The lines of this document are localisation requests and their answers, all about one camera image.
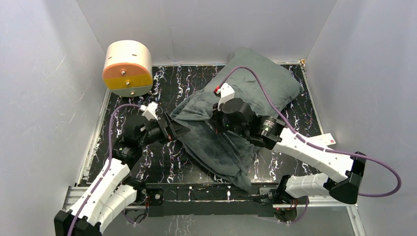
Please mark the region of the black front mounting rail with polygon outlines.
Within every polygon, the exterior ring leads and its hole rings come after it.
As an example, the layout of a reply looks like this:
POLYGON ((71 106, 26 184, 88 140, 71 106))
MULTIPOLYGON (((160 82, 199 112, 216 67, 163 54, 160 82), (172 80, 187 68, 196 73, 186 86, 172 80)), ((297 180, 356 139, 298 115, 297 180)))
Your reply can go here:
POLYGON ((244 191, 229 183, 147 183, 151 217, 174 215, 257 215, 273 216, 274 207, 260 204, 261 188, 276 190, 277 183, 252 183, 244 191))

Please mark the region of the cream and orange cylindrical container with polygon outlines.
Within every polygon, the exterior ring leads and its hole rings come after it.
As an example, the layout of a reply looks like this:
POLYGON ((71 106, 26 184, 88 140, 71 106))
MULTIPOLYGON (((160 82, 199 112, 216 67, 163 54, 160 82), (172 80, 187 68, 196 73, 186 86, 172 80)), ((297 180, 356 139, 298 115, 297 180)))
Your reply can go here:
POLYGON ((109 45, 102 72, 107 88, 121 97, 136 97, 153 87, 152 60, 148 48, 134 40, 109 45))

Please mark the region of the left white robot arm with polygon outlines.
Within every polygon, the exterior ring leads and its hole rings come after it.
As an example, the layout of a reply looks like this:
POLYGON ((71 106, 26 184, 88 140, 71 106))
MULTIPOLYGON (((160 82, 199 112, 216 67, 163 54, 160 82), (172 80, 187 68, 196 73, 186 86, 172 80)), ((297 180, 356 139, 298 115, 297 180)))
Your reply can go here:
POLYGON ((115 142, 110 142, 109 159, 84 194, 68 211, 54 217, 57 236, 101 236, 109 224, 132 203, 150 198, 146 185, 130 177, 131 169, 153 143, 165 144, 190 131, 167 113, 161 118, 131 125, 115 142))

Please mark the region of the white tag card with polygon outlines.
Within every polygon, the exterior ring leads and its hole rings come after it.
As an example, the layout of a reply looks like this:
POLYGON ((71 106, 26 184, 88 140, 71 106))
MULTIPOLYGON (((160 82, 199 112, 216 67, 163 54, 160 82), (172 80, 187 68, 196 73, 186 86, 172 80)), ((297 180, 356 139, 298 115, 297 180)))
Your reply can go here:
POLYGON ((331 133, 321 134, 314 137, 309 137, 308 140, 315 145, 318 146, 326 146, 329 147, 331 145, 336 144, 335 139, 333 138, 331 133))

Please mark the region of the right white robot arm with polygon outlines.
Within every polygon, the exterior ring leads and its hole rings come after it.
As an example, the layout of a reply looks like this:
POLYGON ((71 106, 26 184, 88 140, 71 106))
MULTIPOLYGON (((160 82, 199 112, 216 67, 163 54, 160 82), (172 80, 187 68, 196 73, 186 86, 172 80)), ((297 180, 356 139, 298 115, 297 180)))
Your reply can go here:
POLYGON ((326 147, 315 149, 308 145, 307 137, 299 139, 285 122, 257 115, 240 98, 213 104, 209 122, 216 133, 231 131, 256 147, 289 155, 319 170, 315 175, 283 176, 276 191, 262 193, 261 200, 288 204, 304 196, 331 196, 345 204, 357 203, 365 159, 333 153, 326 147))

